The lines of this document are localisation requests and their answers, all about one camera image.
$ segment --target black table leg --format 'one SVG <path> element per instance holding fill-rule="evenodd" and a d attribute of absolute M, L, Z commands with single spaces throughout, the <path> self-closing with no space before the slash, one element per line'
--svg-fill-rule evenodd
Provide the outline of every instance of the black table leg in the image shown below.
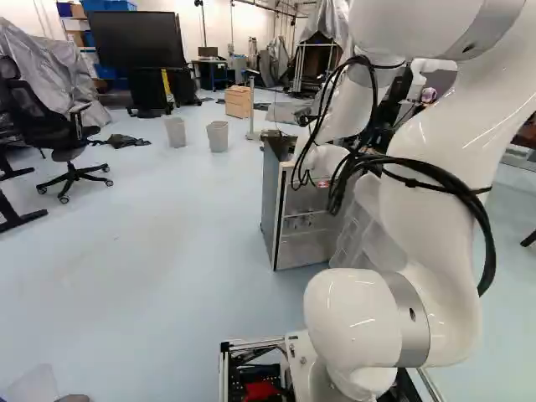
<path fill-rule="evenodd" d="M 37 218 L 41 218 L 48 213 L 49 212 L 46 209 L 41 209 L 39 211 L 30 212 L 29 214 L 19 215 L 15 212 L 15 209 L 13 209 L 11 203 L 9 203 L 9 200 L 3 194 L 3 191 L 0 190 L 0 214 L 6 219 L 6 222 L 0 224 L 0 233 L 26 224 L 27 222 L 31 222 L 32 220 L 36 220 Z"/>
<path fill-rule="evenodd" d="M 7 180 L 9 178 L 16 178 L 17 176 L 22 176 L 23 174 L 31 173 L 34 171 L 33 167 L 27 167 L 25 169 L 13 170 L 6 155 L 3 152 L 3 149 L 0 149 L 0 170 L 3 170 L 3 175 L 0 176 L 0 182 Z"/>
<path fill-rule="evenodd" d="M 521 242 L 523 247 L 529 247 L 532 243 L 536 242 L 536 230 L 525 240 Z"/>

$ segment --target white plastic container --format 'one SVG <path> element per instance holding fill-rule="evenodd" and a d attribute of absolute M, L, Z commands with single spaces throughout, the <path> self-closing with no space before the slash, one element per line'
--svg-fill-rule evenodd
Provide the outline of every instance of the white plastic container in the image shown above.
<path fill-rule="evenodd" d="M 166 117 L 164 126 L 166 126 L 167 139 L 171 148 L 186 147 L 186 126 L 183 119 L 177 116 Z"/>
<path fill-rule="evenodd" d="M 210 151 L 225 152 L 229 146 L 229 123 L 227 121 L 213 121 L 207 126 Z"/>

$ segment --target wooden box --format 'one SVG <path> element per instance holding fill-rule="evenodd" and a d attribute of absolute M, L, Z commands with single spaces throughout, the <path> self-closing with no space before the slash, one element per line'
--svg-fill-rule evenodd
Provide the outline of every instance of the wooden box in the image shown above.
<path fill-rule="evenodd" d="M 70 12 L 73 14 L 73 18 L 86 18 L 84 8 L 81 4 L 71 4 Z"/>
<path fill-rule="evenodd" d="M 251 94 L 247 86 L 233 85 L 225 90 L 225 114 L 244 119 L 250 116 Z"/>
<path fill-rule="evenodd" d="M 82 32 L 81 31 L 66 31 L 67 32 L 67 39 L 71 42 L 75 42 L 76 46 L 79 48 L 84 47 L 84 40 L 82 39 Z"/>

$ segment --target chair armrest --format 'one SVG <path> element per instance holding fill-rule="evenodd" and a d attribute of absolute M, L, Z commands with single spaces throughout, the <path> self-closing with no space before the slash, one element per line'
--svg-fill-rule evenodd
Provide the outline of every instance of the chair armrest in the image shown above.
<path fill-rule="evenodd" d="M 87 102 L 83 103 L 81 105 L 73 106 L 71 107 L 68 112 L 70 114 L 70 119 L 73 121 L 73 117 L 75 115 L 79 115 L 82 111 L 86 110 L 88 107 L 90 107 L 93 104 L 93 102 Z"/>
<path fill-rule="evenodd" d="M 92 102 L 84 103 L 82 105 L 73 106 L 69 109 L 70 120 L 75 124 L 76 137 L 82 139 L 82 111 L 86 110 L 92 105 Z"/>

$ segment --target light blue floor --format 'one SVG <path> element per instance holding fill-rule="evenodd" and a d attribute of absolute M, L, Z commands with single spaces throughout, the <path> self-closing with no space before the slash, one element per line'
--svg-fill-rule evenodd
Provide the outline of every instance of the light blue floor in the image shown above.
<path fill-rule="evenodd" d="M 89 147 L 76 164 L 108 162 L 116 185 L 76 183 L 67 205 L 54 196 L 59 188 L 34 189 L 62 164 L 31 149 L 14 156 L 14 167 L 36 172 L 3 191 L 20 213 L 47 208 L 49 217 L 0 236 L 0 388 L 50 363 L 61 394 L 212 401 L 221 341 L 303 328 L 302 293 L 322 267 L 271 271 L 259 231 L 262 152 L 244 139 L 248 121 L 213 101 L 174 114 L 187 124 L 182 149 L 167 146 L 161 120 L 114 111 L 100 137 L 124 133 L 152 145 Z M 274 127 L 264 115 L 255 112 L 255 129 Z M 212 120 L 229 121 L 225 154 L 209 152 Z M 536 175 L 501 166 L 498 182 L 488 209 L 499 267 L 483 301 L 484 339 L 469 362 L 432 372 L 447 400 L 485 400 L 490 385 L 504 394 L 486 400 L 515 400 L 531 385 L 536 250 L 518 242 L 536 228 Z M 482 257 L 480 238 L 476 247 Z"/>

